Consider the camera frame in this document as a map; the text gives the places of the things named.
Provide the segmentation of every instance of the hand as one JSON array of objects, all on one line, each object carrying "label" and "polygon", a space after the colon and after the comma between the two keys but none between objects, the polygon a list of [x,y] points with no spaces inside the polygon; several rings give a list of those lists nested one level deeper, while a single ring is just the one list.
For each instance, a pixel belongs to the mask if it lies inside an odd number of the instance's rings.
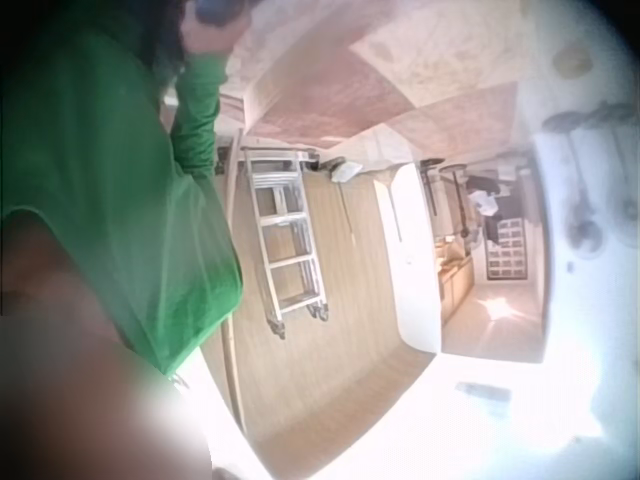
[{"label": "hand", "polygon": [[182,42],[187,53],[230,54],[234,45],[251,26],[251,13],[247,7],[224,27],[201,23],[196,18],[195,9],[195,2],[187,2],[181,27]]}]

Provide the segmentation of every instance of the sunlight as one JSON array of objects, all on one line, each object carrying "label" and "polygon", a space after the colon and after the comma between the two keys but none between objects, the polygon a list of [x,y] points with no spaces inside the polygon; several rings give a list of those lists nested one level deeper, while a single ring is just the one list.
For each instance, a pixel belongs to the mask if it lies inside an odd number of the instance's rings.
[{"label": "sunlight", "polygon": [[500,320],[501,318],[510,317],[515,313],[515,310],[509,306],[507,300],[502,297],[487,301],[480,300],[480,303],[487,309],[491,320]]}]

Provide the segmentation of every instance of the person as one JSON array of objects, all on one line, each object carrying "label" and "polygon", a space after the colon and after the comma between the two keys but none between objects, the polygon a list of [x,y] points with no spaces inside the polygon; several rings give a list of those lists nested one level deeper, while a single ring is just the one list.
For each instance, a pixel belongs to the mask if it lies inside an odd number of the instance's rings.
[{"label": "person", "polygon": [[[256,2],[231,1],[240,7],[217,26],[193,1],[58,2],[12,63],[3,315],[37,305],[169,375],[238,305],[241,270],[211,182],[213,126]],[[159,109],[176,76],[167,133]]]},{"label": "person", "polygon": [[212,462],[188,391],[122,344],[23,312],[0,322],[1,478],[237,479]]}]

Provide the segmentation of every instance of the ladder foot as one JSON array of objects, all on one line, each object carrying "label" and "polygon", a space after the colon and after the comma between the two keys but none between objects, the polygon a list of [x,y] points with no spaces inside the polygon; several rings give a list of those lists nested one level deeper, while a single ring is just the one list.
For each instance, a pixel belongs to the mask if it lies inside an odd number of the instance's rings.
[{"label": "ladder foot", "polygon": [[284,322],[274,322],[273,320],[267,319],[267,323],[271,328],[271,332],[274,335],[277,335],[278,337],[280,337],[280,340],[284,340],[286,338]]},{"label": "ladder foot", "polygon": [[313,318],[318,318],[322,322],[329,321],[329,305],[326,303],[322,305],[309,305],[307,306],[307,310],[309,310],[309,314]]}]

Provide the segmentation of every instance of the ladder rung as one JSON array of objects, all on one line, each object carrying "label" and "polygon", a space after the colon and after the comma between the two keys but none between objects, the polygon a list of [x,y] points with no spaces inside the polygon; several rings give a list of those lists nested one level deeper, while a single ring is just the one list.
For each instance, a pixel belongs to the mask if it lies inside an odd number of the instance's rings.
[{"label": "ladder rung", "polygon": [[260,225],[263,227],[270,227],[272,225],[280,225],[295,222],[298,220],[304,220],[307,214],[304,212],[285,213],[284,215],[268,215],[266,217],[260,217]]},{"label": "ladder rung", "polygon": [[295,295],[290,298],[285,298],[280,301],[280,311],[282,313],[288,313],[298,308],[306,307],[312,303],[320,301],[320,295],[315,292],[304,292],[300,295]]},{"label": "ladder rung", "polygon": [[298,179],[298,172],[257,172],[253,174],[256,188],[286,186]]},{"label": "ladder rung", "polygon": [[280,267],[286,267],[287,265],[294,265],[296,263],[306,262],[307,260],[312,260],[312,259],[313,259],[313,254],[308,253],[306,255],[284,258],[282,260],[278,260],[277,262],[271,262],[269,266],[271,268],[280,268]]}]

